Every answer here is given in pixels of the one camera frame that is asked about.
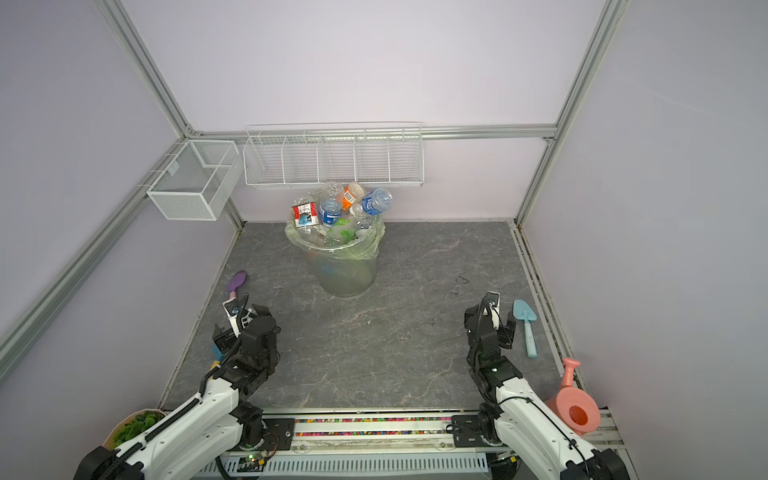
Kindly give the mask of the red label bottle red cap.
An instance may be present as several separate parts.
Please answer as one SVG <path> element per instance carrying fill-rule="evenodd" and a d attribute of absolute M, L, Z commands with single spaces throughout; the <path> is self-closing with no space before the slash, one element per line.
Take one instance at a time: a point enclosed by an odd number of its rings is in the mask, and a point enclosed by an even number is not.
<path fill-rule="evenodd" d="M 292 218 L 296 229 L 318 226 L 320 224 L 320 218 L 317 204 L 314 201 L 308 201 L 293 205 Z"/>

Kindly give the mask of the blue label bottle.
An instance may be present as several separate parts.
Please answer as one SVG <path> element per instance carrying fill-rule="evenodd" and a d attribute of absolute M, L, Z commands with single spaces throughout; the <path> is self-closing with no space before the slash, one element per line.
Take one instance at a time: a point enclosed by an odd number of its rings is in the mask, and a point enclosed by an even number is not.
<path fill-rule="evenodd" d="M 376 188 L 357 202 L 349 212 L 354 217 L 376 216 L 387 212 L 393 203 L 393 195 L 386 188 Z"/>
<path fill-rule="evenodd" d="M 360 217 L 355 220 L 355 235 L 364 238 L 373 231 L 375 219 L 373 217 Z"/>
<path fill-rule="evenodd" d="M 341 183 L 328 183 L 318 194 L 319 216 L 321 223 L 333 226 L 342 214 L 342 197 L 344 186 Z"/>

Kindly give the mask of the orange label juice bottle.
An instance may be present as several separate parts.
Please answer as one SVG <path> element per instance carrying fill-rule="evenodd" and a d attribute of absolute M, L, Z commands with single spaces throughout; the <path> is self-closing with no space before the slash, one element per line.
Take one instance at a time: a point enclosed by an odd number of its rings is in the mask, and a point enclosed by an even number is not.
<path fill-rule="evenodd" d="M 365 188 L 357 182 L 350 182 L 342 194 L 342 210 L 348 211 L 354 204 L 359 203 L 366 194 Z"/>

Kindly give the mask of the green label bottle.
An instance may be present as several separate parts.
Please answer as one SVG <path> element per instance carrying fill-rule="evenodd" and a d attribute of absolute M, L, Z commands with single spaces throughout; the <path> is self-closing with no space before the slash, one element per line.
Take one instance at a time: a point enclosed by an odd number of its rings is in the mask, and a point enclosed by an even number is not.
<path fill-rule="evenodd" d="M 334 245 L 350 243 L 356 238 L 355 223 L 347 218 L 339 218 L 330 228 L 327 238 Z"/>

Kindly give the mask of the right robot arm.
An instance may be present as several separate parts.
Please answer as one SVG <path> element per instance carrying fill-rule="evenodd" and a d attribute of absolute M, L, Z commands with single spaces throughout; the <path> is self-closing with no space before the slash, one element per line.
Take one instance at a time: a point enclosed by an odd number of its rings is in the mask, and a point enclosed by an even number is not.
<path fill-rule="evenodd" d="M 483 402 L 471 422 L 454 418 L 449 430 L 455 444 L 507 447 L 538 479 L 628 479 L 615 450 L 600 451 L 584 438 L 599 427 L 600 411 L 589 394 L 575 387 L 580 362 L 564 358 L 557 394 L 542 400 L 502 353 L 512 346 L 516 320 L 524 322 L 526 346 L 535 347 L 530 322 L 536 315 L 517 300 L 511 319 L 502 322 L 499 303 L 500 295 L 488 292 L 464 314 L 469 373 Z"/>

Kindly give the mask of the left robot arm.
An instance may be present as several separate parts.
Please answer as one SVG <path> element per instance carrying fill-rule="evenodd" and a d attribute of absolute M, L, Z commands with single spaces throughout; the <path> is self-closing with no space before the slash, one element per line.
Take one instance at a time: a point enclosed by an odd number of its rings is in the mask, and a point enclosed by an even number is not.
<path fill-rule="evenodd" d="M 245 327 L 243 320 L 248 321 Z M 74 477 L 190 479 L 240 444 L 263 444 L 263 410 L 248 398 L 275 372 L 280 327 L 269 309 L 258 305 L 241 307 L 235 322 L 240 333 L 192 397 L 116 449 L 92 450 Z"/>

